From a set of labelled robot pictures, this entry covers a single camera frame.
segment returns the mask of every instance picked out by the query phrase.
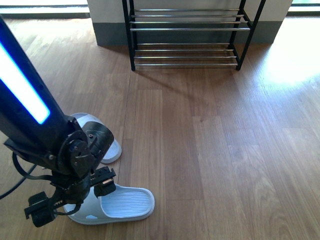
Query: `rack shelf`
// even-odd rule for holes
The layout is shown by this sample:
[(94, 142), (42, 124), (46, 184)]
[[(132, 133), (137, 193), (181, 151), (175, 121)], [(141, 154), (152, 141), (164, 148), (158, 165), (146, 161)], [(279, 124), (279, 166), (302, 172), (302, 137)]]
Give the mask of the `rack shelf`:
[[(265, 2), (260, 1), (251, 21), (244, 9), (246, 0), (231, 9), (135, 9), (134, 0), (129, 0), (128, 9), (127, 0), (122, 0), (132, 71), (136, 66), (235, 66), (240, 70)], [(138, 43), (139, 32), (231, 32), (231, 36), (223, 43)], [(241, 55), (234, 44), (237, 32), (248, 32)]]

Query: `blue led light strip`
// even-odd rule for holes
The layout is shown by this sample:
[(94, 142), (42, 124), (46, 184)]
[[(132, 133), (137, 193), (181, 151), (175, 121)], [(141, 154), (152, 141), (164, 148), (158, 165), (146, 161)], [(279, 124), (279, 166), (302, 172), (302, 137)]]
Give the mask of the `blue led light strip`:
[(50, 115), (48, 107), (22, 73), (16, 62), (0, 42), (0, 80), (28, 110), (33, 118), (43, 124)]

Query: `white wall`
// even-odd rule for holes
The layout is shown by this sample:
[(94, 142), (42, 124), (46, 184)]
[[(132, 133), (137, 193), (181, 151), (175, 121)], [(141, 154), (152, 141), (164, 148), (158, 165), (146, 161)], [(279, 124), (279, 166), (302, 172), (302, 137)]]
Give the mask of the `white wall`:
[[(124, 23), (122, 1), (87, 0), (93, 23)], [(293, 0), (266, 0), (260, 21), (282, 22)], [(259, 0), (247, 0), (245, 11), (253, 21)], [(135, 0), (136, 9), (228, 9), (238, 8), (240, 0)]]

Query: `black cable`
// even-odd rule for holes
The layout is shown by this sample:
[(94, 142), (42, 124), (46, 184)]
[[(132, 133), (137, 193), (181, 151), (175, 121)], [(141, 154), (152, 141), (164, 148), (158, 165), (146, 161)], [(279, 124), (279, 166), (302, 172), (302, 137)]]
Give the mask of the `black cable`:
[(18, 162), (17, 155), (13, 152), (12, 153), (12, 161), (13, 165), (15, 166), (18, 173), (20, 173), (23, 177), (31, 180), (48, 180), (53, 181), (54, 177), (51, 175), (41, 175), (41, 176), (32, 176), (29, 173), (25, 172), (25, 170), (21, 167), (20, 163)]
[[(28, 173), (28, 174), (31, 174), (32, 171), (36, 168), (36, 166), (37, 166), (36, 164), (33, 165), (33, 166), (29, 169), (29, 171), (28, 171), (27, 173)], [(8, 195), (11, 194), (14, 190), (16, 190), (26, 179), (27, 179), (26, 177), (21, 178), (21, 180), (20, 180), (16, 185), (14, 185), (9, 191), (5, 192), (4, 194), (1, 194), (1, 195), (0, 195), (0, 200), (1, 200), (1, 199), (4, 199), (6, 196), (8, 196)]]

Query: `gray baseboard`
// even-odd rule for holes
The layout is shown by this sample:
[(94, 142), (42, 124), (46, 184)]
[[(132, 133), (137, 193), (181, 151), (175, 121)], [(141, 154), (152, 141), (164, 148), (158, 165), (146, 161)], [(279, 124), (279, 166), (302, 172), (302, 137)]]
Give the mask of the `gray baseboard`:
[[(260, 21), (256, 26), (252, 43), (273, 43), (281, 24), (281, 21)], [(99, 46), (128, 44), (125, 23), (94, 22), (93, 28)], [(248, 32), (239, 31), (235, 42), (245, 43), (248, 34)], [(228, 43), (230, 36), (231, 32), (229, 31), (149, 31), (137, 33), (139, 43)]]

